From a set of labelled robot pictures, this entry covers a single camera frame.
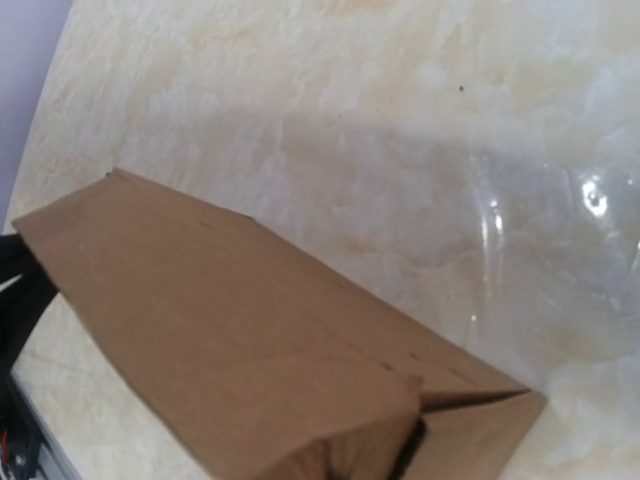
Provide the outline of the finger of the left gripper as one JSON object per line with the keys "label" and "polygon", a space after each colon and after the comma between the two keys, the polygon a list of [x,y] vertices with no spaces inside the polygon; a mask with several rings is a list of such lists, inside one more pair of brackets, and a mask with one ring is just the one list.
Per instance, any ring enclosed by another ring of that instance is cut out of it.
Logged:
{"label": "finger of the left gripper", "polygon": [[18,234],[1,236],[1,379],[6,380],[40,317],[58,294]]}

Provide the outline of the brown cardboard box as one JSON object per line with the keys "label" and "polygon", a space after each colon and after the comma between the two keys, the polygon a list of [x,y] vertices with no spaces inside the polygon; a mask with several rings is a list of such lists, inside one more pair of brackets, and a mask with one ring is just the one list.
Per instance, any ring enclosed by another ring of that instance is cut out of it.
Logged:
{"label": "brown cardboard box", "polygon": [[218,479],[494,479],[545,398],[254,219],[134,174],[16,219]]}

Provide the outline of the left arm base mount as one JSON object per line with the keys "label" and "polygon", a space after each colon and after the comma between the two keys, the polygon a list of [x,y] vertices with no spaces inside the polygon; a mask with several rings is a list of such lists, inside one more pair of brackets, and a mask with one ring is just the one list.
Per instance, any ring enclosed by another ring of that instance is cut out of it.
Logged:
{"label": "left arm base mount", "polygon": [[1,384],[1,473],[7,479],[34,479],[42,433],[12,376]]}

